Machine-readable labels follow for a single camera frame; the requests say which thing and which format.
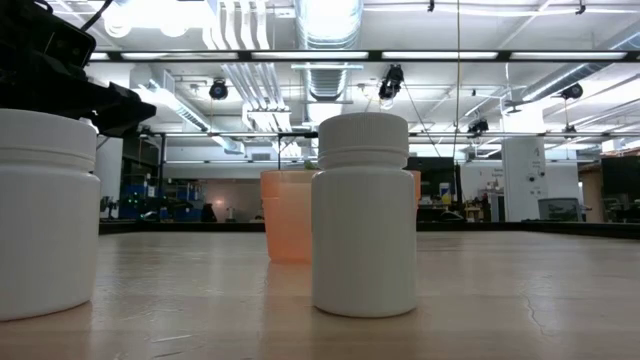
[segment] ceiling light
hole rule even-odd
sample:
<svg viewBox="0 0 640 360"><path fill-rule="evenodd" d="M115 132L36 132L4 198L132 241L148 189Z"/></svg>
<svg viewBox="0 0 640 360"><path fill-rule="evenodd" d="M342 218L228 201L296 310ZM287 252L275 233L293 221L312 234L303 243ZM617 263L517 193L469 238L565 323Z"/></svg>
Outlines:
<svg viewBox="0 0 640 360"><path fill-rule="evenodd" d="M224 136L224 137L277 137L278 133L222 132L222 133L213 133L213 135Z"/></svg>
<svg viewBox="0 0 640 360"><path fill-rule="evenodd" d="M170 160L165 161L165 164L204 164L202 160Z"/></svg>
<svg viewBox="0 0 640 360"><path fill-rule="evenodd" d="M269 51L254 52L251 54L255 60L297 59L297 60L353 60L366 59L369 53L366 51Z"/></svg>
<svg viewBox="0 0 640 360"><path fill-rule="evenodd" d="M291 64L291 70L362 70L364 66L353 64Z"/></svg>
<svg viewBox="0 0 640 360"><path fill-rule="evenodd" d="M460 59L495 59L495 51L461 51ZM458 58L457 51L385 51L383 59L412 59L412 60L451 60Z"/></svg>
<svg viewBox="0 0 640 360"><path fill-rule="evenodd" d="M107 53L93 53L90 60L109 60Z"/></svg>
<svg viewBox="0 0 640 360"><path fill-rule="evenodd" d="M627 55L626 52L514 52L512 60L620 60Z"/></svg>
<svg viewBox="0 0 640 360"><path fill-rule="evenodd" d="M181 137L181 138L209 136L209 134L207 133L166 133L165 135L167 137Z"/></svg>
<svg viewBox="0 0 640 360"><path fill-rule="evenodd" d="M125 60L236 60L238 53L226 51L214 52L121 52Z"/></svg>

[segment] workbench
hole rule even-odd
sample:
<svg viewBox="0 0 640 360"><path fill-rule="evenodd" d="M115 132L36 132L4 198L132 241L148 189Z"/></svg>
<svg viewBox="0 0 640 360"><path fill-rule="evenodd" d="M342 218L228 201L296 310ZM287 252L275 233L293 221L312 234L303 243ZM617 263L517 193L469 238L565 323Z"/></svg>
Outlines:
<svg viewBox="0 0 640 360"><path fill-rule="evenodd" d="M640 243L418 234L418 308L351 319L310 304L310 266L263 233L100 238L93 300L0 323L0 359L637 359Z"/></svg>

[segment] ceiling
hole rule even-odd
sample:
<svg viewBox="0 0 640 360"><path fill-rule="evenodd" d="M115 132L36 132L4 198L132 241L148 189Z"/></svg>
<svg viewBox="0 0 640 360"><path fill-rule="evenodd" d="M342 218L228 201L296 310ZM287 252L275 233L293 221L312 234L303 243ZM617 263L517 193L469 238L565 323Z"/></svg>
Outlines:
<svg viewBox="0 0 640 360"><path fill-rule="evenodd" d="M58 16L78 26L90 17L90 13L96 6L99 7L101 4L101 1L48 1L54 6ZM461 0L460 48L589 50L598 49L602 42L630 26L637 26L640 32L640 2L635 0L588 0L585 1L588 10L582 15L571 12L533 17L521 16L523 13L518 13L528 14L526 12L536 11L542 5L548 5L543 12L573 11L578 8L578 2L578 0L505 0L500 1L500 5L495 5L496 1ZM458 16L455 13L455 0L436 0L436 9L433 13L426 11L425 6L428 1L365 0L364 4L358 45L361 49L455 50L458 47ZM189 15L181 13L179 7L176 9L178 10L174 10L172 14L174 18ZM271 0L267 2L267 9L267 34L271 47L277 50L297 49L295 19L287 16L293 10L292 1ZM592 13L589 12L590 10L615 13ZM240 37L238 25L240 14L236 15L237 34ZM175 38L163 35L158 29L134 28L123 38L113 38L106 34L100 20L91 32L98 41L98 51L206 49L202 41L201 29L197 28L189 29L183 36ZM324 106L327 109L332 106L341 107L343 113L365 110L386 111L405 118L410 129L416 128L422 120L430 131L453 131L452 124L455 120L486 100L487 96L495 95L507 87L523 88L532 85L565 64L513 63L506 66L501 63L464 63L458 66L455 63L406 63L401 65L406 87L403 87L397 95L394 106L390 110L382 110L376 99L370 101L370 95L375 97L378 81L388 69L389 64L386 63L365 63L362 70L351 71L346 98L342 106L332 104L318 106ZM151 64L150 67L154 74L161 74L164 71L171 73L176 79L176 93L186 99L190 106L208 117L208 121L215 124L217 128L224 131L248 130L241 121L242 99L232 84L228 82L229 96L224 101L213 101L208 95L213 79L226 77L220 64L162 63ZM96 65L90 65L89 69L90 73L103 71ZM638 80L629 81L624 86L588 98L639 72L638 65L615 64L581 81L585 94L575 106L571 106L574 101L569 100L569 109L566 112L561 99L547 98L540 101L539 105L545 114L545 127L549 130L559 130L565 126L567 119L573 121L604 113L615 106L639 98L640 81ZM285 103L291 110L291 124L301 125L307 111L302 75L299 71L292 70L291 64L288 63L277 63L276 73ZM456 86L458 80L459 97L457 97ZM196 92L194 87L199 87L201 90ZM481 115L488 119L492 129L500 129L499 107L489 109ZM460 121L462 131L466 130L464 125L470 120L471 118L464 118ZM632 109L624 116L594 122L581 130L601 131L638 121L640 121L640 108ZM149 120L148 123L156 131L189 130L182 120L166 107L161 107L158 116Z"/></svg>

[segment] orange cup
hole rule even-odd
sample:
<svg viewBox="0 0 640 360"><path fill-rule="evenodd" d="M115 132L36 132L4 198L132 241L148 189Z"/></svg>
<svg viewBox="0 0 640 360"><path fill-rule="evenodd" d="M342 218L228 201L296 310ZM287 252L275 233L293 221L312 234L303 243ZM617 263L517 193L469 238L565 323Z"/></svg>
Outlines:
<svg viewBox="0 0 640 360"><path fill-rule="evenodd" d="M267 250L273 261L311 262L311 178L316 172L260 174Z"/></svg>
<svg viewBox="0 0 640 360"><path fill-rule="evenodd" d="M416 208L418 207L418 203L420 202L420 198L422 197L422 191L420 190L420 171L409 170L411 175L413 175L413 184L416 188Z"/></svg>

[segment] white plastic jar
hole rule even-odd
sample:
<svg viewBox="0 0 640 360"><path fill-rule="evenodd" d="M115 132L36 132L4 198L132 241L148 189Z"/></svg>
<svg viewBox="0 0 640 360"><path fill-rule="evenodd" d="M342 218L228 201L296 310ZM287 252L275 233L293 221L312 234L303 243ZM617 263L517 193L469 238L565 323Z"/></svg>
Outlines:
<svg viewBox="0 0 640 360"><path fill-rule="evenodd" d="M416 306L416 224L407 122L382 113L319 128L312 181L312 299L339 315L384 317Z"/></svg>
<svg viewBox="0 0 640 360"><path fill-rule="evenodd" d="M82 304L96 275L96 132L11 109L0 124L0 320Z"/></svg>

